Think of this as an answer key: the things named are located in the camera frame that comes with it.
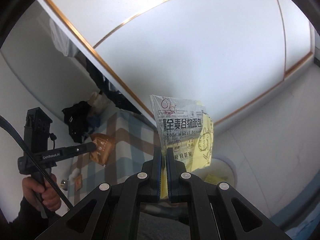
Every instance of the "white wall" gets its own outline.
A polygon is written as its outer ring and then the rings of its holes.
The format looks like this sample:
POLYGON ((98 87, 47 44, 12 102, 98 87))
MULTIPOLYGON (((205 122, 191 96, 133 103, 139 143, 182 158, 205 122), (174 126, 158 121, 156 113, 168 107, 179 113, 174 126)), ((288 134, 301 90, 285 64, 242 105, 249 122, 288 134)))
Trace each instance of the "white wall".
POLYGON ((279 0, 279 5, 285 28, 287 71, 311 51, 310 22, 291 0, 279 0))
POLYGON ((49 16, 36 1, 14 26, 1 53, 25 87, 55 116, 99 91, 86 70, 54 47, 49 16))
MULTIPOLYGON (((0 55, 0 115, 2 115, 23 137, 24 125, 26 123, 27 110, 41 107, 42 110, 53 120, 51 132, 57 136, 56 147, 67 147, 74 145, 68 134, 68 127, 48 109, 38 102, 15 77, 8 65, 0 55)), ((13 220, 20 209, 22 199, 21 180, 23 175, 19 174, 17 159, 23 155, 18 144, 3 129, 0 129, 0 208, 7 220, 13 220)), ((58 182, 67 178, 67 171, 71 160, 58 163, 58 167, 52 172, 57 175, 58 182)))
POLYGON ((311 65, 270 102, 215 138, 213 156, 266 216, 289 204, 320 169, 320 68, 311 65))

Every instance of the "plaid bedsheet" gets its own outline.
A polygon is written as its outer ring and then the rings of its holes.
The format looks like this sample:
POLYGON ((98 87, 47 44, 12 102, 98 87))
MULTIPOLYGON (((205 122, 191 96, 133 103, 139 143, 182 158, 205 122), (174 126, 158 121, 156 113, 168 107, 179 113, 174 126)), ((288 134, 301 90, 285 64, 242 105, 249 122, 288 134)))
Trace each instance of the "plaid bedsheet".
POLYGON ((75 168, 79 168, 82 174, 80 190, 75 190, 72 181, 68 186, 68 199, 73 205, 99 184, 122 183, 132 174, 141 171, 143 163, 153 158, 154 146, 160 145, 156 128, 152 127, 147 119, 118 108, 105 118, 96 132, 115 137, 116 146, 105 166, 91 161, 89 154, 73 158, 70 174, 75 168))

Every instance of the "plastic bag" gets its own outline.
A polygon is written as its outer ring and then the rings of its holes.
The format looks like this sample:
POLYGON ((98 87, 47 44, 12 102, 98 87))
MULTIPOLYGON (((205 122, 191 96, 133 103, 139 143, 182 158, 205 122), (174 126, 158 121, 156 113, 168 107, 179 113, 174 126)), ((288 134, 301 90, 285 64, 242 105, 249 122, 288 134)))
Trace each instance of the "plastic bag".
POLYGON ((200 101, 150 96, 163 152, 173 148, 174 158, 188 172, 210 165, 213 123, 200 101))
POLYGON ((105 94, 100 95, 97 92, 93 92, 87 103, 93 107, 96 115, 100 115, 110 105, 111 100, 105 94))

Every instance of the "black sleeve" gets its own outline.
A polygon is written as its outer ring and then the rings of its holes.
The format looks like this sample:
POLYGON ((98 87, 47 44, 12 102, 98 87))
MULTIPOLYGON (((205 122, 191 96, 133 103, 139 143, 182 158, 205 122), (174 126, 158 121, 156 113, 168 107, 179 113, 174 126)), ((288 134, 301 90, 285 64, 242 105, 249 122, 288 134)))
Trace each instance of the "black sleeve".
POLYGON ((48 228, 49 220, 43 219, 24 197, 20 203, 18 217, 9 223, 10 231, 17 239, 34 240, 48 228))

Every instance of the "white cloth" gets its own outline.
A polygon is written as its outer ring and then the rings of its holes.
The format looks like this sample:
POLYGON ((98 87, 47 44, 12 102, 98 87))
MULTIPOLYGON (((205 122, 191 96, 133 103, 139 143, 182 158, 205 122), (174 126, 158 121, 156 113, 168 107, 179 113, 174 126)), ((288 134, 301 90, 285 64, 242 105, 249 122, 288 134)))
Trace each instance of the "white cloth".
POLYGON ((66 57, 74 57, 79 49, 68 36, 59 28, 59 26, 50 19, 51 37, 55 48, 66 57))

